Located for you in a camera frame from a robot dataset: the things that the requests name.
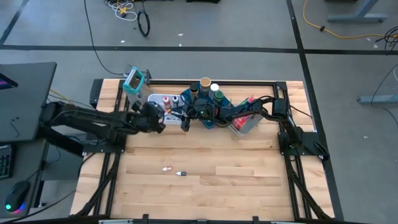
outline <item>keyboard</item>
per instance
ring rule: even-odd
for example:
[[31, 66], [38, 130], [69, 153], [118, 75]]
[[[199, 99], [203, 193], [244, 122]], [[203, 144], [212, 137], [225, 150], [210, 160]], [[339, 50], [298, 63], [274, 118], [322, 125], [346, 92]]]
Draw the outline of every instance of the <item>keyboard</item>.
[[11, 145], [0, 145], [0, 179], [11, 177], [13, 152]]

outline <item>computer mouse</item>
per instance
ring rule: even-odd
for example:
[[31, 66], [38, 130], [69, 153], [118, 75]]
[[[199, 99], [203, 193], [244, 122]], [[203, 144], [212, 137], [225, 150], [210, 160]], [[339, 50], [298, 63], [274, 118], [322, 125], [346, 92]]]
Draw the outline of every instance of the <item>computer mouse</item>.
[[6, 210], [15, 212], [24, 203], [27, 192], [29, 191], [29, 181], [16, 183], [6, 197]]

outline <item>wooden table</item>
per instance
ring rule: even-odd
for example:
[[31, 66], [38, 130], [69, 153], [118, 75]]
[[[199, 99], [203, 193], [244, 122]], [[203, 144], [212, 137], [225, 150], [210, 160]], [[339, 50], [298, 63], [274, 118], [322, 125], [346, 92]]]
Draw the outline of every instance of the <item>wooden table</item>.
[[[112, 112], [119, 80], [103, 81], [98, 110]], [[188, 86], [151, 85], [157, 93], [179, 94]], [[290, 104], [310, 113], [302, 82], [287, 82]], [[254, 95], [273, 95], [266, 86], [221, 86], [239, 104]], [[304, 131], [313, 131], [312, 119], [293, 110]], [[283, 156], [279, 151], [279, 125], [263, 119], [247, 136], [236, 137], [228, 128], [207, 130], [198, 121], [185, 133], [168, 125], [162, 134], [139, 133], [127, 138], [121, 156], [112, 218], [209, 220], [293, 220]], [[103, 154], [83, 166], [71, 213], [79, 211], [98, 186]], [[333, 216], [325, 173], [315, 156], [302, 156], [307, 189], [319, 206]], [[162, 168], [173, 166], [172, 172]], [[186, 171], [187, 176], [175, 175]], [[300, 216], [303, 203], [296, 189]], [[107, 190], [101, 212], [104, 212]]]

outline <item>computer monitor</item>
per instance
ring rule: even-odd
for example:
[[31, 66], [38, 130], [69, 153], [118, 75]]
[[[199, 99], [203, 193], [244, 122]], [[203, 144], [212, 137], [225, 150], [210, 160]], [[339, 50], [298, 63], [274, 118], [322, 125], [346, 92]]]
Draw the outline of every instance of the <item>computer monitor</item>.
[[0, 90], [5, 90], [8, 88], [15, 88], [18, 86], [18, 83], [14, 82], [7, 76], [0, 73]]

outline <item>gray concrete floor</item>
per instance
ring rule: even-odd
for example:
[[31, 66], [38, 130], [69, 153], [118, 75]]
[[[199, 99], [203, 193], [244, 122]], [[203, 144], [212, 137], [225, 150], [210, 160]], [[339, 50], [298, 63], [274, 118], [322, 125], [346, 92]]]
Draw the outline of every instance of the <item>gray concrete floor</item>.
[[[0, 1], [0, 29], [4, 30], [20, 1]], [[398, 2], [379, 1], [374, 12], [389, 13], [383, 24], [329, 24], [326, 15], [354, 12], [358, 3], [309, 0], [307, 17], [340, 34], [385, 33], [396, 26]], [[147, 2], [152, 29], [149, 38], [134, 30], [135, 22], [115, 18], [101, 0], [87, 0], [96, 45], [296, 48], [285, 1], [223, 0], [220, 4]], [[374, 40], [340, 40], [309, 27], [302, 19], [304, 0], [293, 0], [306, 49], [372, 50]], [[82, 1], [30, 0], [12, 30], [8, 45], [90, 45]], [[99, 52], [114, 72], [131, 64], [149, 69], [154, 78], [240, 80], [304, 80], [297, 54], [249, 52]], [[361, 106], [360, 95], [371, 95], [397, 56], [307, 55], [345, 220], [395, 223], [398, 210], [398, 128], [380, 108]], [[0, 50], [0, 63], [58, 63], [52, 88], [88, 102], [93, 79], [114, 77], [104, 71], [90, 51]], [[381, 93], [397, 93], [393, 77]], [[395, 116], [398, 110], [389, 107]], [[69, 158], [78, 167], [79, 160]], [[43, 200], [52, 203], [68, 194], [76, 179], [51, 181]], [[33, 219], [66, 217], [72, 198]]]

